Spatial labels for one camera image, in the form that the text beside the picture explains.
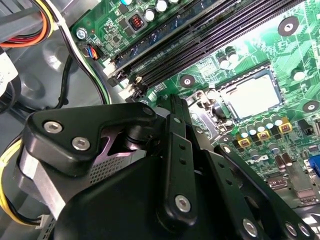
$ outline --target black plastic bracket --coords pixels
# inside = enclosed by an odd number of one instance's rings
[[[149,126],[156,119],[155,112],[140,102],[40,111],[27,119],[23,142],[37,160],[68,176],[82,176],[101,152],[104,129],[113,131],[110,135],[116,137],[124,128]],[[49,121],[59,123],[62,131],[47,132],[44,124]],[[76,137],[87,139],[89,149],[75,149],[72,140]]]

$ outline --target wire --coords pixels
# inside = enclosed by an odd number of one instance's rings
[[[42,20],[43,20],[43,28],[42,28],[42,31],[41,31],[40,35],[36,39],[31,40],[31,41],[26,42],[26,43],[1,43],[0,47],[3,47],[3,48],[24,48],[24,47],[29,47],[29,46],[32,46],[32,45],[37,44],[38,42],[40,42],[43,39],[43,37],[45,36],[46,31],[47,31],[46,17],[42,12],[41,12],[41,17],[42,17]]]
[[[97,77],[97,75],[92,70],[90,65],[83,58],[82,54],[80,53],[76,43],[74,42],[71,36],[71,33],[65,22],[65,19],[63,18],[59,10],[50,0],[43,0],[42,3],[44,3],[44,5],[49,9],[51,15],[53,16],[53,19],[57,22],[59,26],[59,30],[61,31],[63,40],[66,44],[66,47],[70,55],[77,62],[79,67],[88,75],[88,77],[94,84],[102,104],[110,104],[110,97],[107,89],[104,88],[104,85],[101,83],[100,79]]]
[[[61,90],[60,90],[60,96],[58,99],[58,104],[54,107],[54,109],[62,108],[62,106],[65,104],[67,100],[70,69],[73,62],[74,62],[73,58],[69,55],[68,58],[66,59],[63,73],[62,73]]]
[[[8,86],[11,89],[11,97],[9,98],[9,103],[4,103],[4,106],[0,108],[0,114],[4,114],[9,111],[16,103],[16,89],[12,81],[8,82]]]
[[[20,139],[22,138],[22,132],[19,133],[18,136],[16,136],[10,143],[8,146],[6,146],[6,148],[4,149],[4,151],[7,151],[8,148],[10,148],[13,144],[15,144],[16,142],[18,142]]]
[[[27,35],[18,35],[9,39],[0,46],[4,48],[24,48],[39,44],[47,39],[53,32],[53,17],[48,8],[40,0],[32,0],[32,3],[40,9],[43,26],[42,29]]]
[[[16,141],[15,143],[13,143],[10,147],[7,148],[6,151],[4,151],[4,153],[2,154],[2,156],[0,156],[0,206],[2,207],[2,209],[4,210],[4,212],[6,214],[8,214],[12,220],[14,220],[16,223],[21,224],[21,225],[27,225],[27,226],[34,226],[34,225],[39,225],[39,223],[37,222],[26,222],[24,220],[28,219],[20,219],[20,214],[16,214],[17,211],[15,211],[15,209],[10,208],[8,203],[8,198],[6,197],[5,193],[4,193],[4,189],[3,189],[3,185],[2,185],[2,176],[4,173],[4,169],[7,166],[9,160],[12,158],[12,156],[20,149],[20,146],[22,144],[22,140],[19,139],[18,141]]]

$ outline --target black capacitor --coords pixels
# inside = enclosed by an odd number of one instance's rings
[[[279,155],[275,156],[274,160],[275,160],[275,163],[276,163],[276,165],[278,166],[278,168],[280,170],[282,170],[282,169],[284,169],[286,167],[286,165],[285,165],[284,161],[282,160],[281,156],[279,156]]]
[[[292,166],[292,159],[288,153],[282,154],[282,159],[285,165],[287,165],[288,167]]]

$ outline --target green circuit board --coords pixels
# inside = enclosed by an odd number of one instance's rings
[[[144,12],[146,9],[154,9],[156,2],[157,0],[134,0],[131,4],[124,5],[120,0],[102,0],[72,27],[72,33],[76,36],[79,28],[85,29],[87,38],[83,41],[99,47],[105,56],[112,57],[147,31],[157,27],[191,0],[180,0],[177,4],[167,3],[165,12],[155,12],[154,21],[146,22]],[[129,23],[129,19],[136,14],[143,20],[143,27],[137,31]]]
[[[298,19],[296,31],[288,36],[280,35],[279,26],[282,21],[289,17]],[[238,61],[231,63],[226,69],[222,69],[219,62],[219,55],[227,47],[232,47],[238,55]],[[267,174],[279,171],[274,156],[268,148],[273,142],[279,146],[281,152],[287,152],[292,159],[304,165],[304,160],[310,156],[320,154],[320,136],[317,134],[315,122],[320,119],[320,108],[316,107],[312,112],[306,112],[305,104],[310,101],[320,101],[320,1],[307,0],[294,8],[289,9],[282,15],[260,25],[258,28],[241,36],[234,42],[214,52],[210,56],[200,60],[158,86],[150,89],[143,99],[150,106],[155,104],[157,97],[167,97],[169,94],[179,94],[187,98],[198,90],[215,85],[220,88],[232,79],[241,77],[246,71],[254,69],[261,63],[268,62],[271,73],[274,75],[275,83],[281,98],[281,104],[245,119],[235,119],[228,110],[225,102],[221,99],[220,104],[225,115],[235,120],[235,127],[229,133],[236,136],[238,129],[247,124],[278,114],[280,117],[288,118],[293,130],[290,133],[281,134],[281,138],[275,139],[272,135],[268,140],[262,141],[257,146],[252,143],[240,156],[263,178]],[[305,77],[295,80],[293,75],[299,70]],[[180,79],[185,76],[193,76],[195,79],[192,87],[182,86]],[[266,99],[256,89],[247,90],[247,101],[257,104],[263,103]],[[191,114],[193,122],[205,129],[210,134],[210,129],[197,119],[196,114]],[[305,135],[298,121],[305,119],[313,126],[314,134]],[[310,146],[317,146],[317,149],[309,150]],[[249,155],[250,149],[257,149],[262,158],[252,162]]]

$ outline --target capacitor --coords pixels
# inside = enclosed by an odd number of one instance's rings
[[[268,148],[273,154],[278,154],[280,152],[278,145],[274,142],[269,143]]]
[[[254,127],[258,130],[259,133],[262,133],[264,130],[266,130],[261,121],[255,121]]]
[[[278,114],[273,114],[271,116],[271,120],[277,127],[281,126],[284,123]]]
[[[282,159],[285,165],[287,165],[288,167],[292,166],[292,159],[288,153],[282,154]]]
[[[239,133],[243,139],[245,139],[249,136],[249,134],[247,133],[247,130],[244,127],[239,128]]]
[[[286,165],[285,165],[284,161],[282,160],[281,156],[279,156],[279,155],[275,156],[274,160],[275,160],[275,163],[276,163],[276,165],[278,166],[278,168],[280,170],[283,170],[286,167]]]
[[[226,55],[221,55],[218,58],[218,62],[219,62],[219,66],[220,66],[221,69],[227,69],[229,67],[229,65],[230,65],[230,62],[228,61]]]
[[[225,52],[226,52],[226,55],[227,55],[230,63],[235,64],[238,62],[239,56],[238,56],[236,50],[232,46],[227,47],[225,49]]]
[[[163,13],[168,8],[168,3],[165,0],[158,0],[155,5],[155,10],[159,13]]]
[[[132,4],[132,1],[133,1],[133,0],[121,0],[121,3],[122,3],[123,5],[128,6],[128,5]]]
[[[293,77],[293,80],[295,81],[302,81],[303,79],[305,79],[306,77],[306,74],[304,71],[302,71],[301,69],[299,68],[296,68],[292,71],[291,73],[292,77]]]
[[[255,126],[253,126],[252,124],[248,124],[246,126],[246,130],[252,136],[257,134],[257,130],[255,129]]]
[[[272,129],[274,127],[274,124],[271,122],[270,118],[265,117],[262,119],[262,124],[267,128],[267,129]]]
[[[259,152],[256,149],[251,149],[249,153],[252,160],[258,160],[260,158]]]
[[[153,20],[155,20],[156,18],[156,12],[151,9],[151,8],[148,8],[145,10],[144,12],[144,19],[147,21],[147,22],[152,22]]]

